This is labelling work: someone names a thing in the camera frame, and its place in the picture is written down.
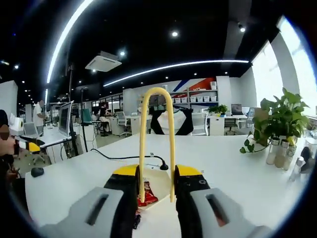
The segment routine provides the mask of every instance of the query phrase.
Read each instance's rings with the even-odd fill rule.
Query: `window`
[[[274,96],[280,98],[283,95],[283,82],[277,59],[269,42],[265,44],[252,63],[258,107],[263,98],[270,101],[275,101]]]
[[[305,108],[304,113],[307,115],[315,115],[317,86],[311,61],[309,60],[300,38],[289,21],[286,18],[282,18],[278,26],[283,40],[292,56],[297,74],[299,91],[303,97],[302,100],[310,106],[310,108]]]

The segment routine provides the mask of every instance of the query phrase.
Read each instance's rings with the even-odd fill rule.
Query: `ceiling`
[[[23,2],[26,1],[9,1],[6,7],[11,14],[0,16],[3,29],[0,60],[10,63],[9,66],[0,64],[0,82],[15,80],[21,106],[31,103],[31,98],[35,102],[44,99],[45,88],[49,88],[50,102],[57,102],[59,96],[68,93],[70,73],[67,65],[70,64],[74,65],[72,88],[76,88],[93,83],[103,85],[137,72],[180,62],[252,60],[263,44],[277,34],[276,23],[281,16],[272,0],[196,0],[194,3],[95,0],[66,38],[47,85],[56,43],[82,0]],[[238,22],[246,27],[244,33]],[[171,36],[173,31],[178,32],[177,37]],[[86,70],[85,66],[100,51],[114,55],[125,51],[126,55],[120,60],[122,65],[109,72]],[[109,87],[101,86],[99,93],[107,96],[110,92],[122,92],[122,87],[225,75],[226,71],[231,77],[240,77],[250,66],[207,63],[165,69]]]

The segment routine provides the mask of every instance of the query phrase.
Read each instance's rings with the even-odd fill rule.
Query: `floor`
[[[116,141],[122,140],[124,139],[124,136],[117,136],[117,135],[109,135],[106,137],[101,137],[100,135],[98,135],[96,137],[96,143],[97,143],[97,147],[103,147],[105,145],[109,145],[111,143],[114,143]],[[25,173],[30,172],[32,168],[35,167],[45,167],[51,164],[50,160],[48,157],[44,157],[45,163],[43,163],[42,160],[38,160],[36,161],[35,165],[33,164],[33,155],[27,154],[26,151],[25,152],[20,152],[19,156],[14,158],[14,167],[17,169],[19,168],[19,173],[21,174],[21,177],[23,178],[25,176]]]

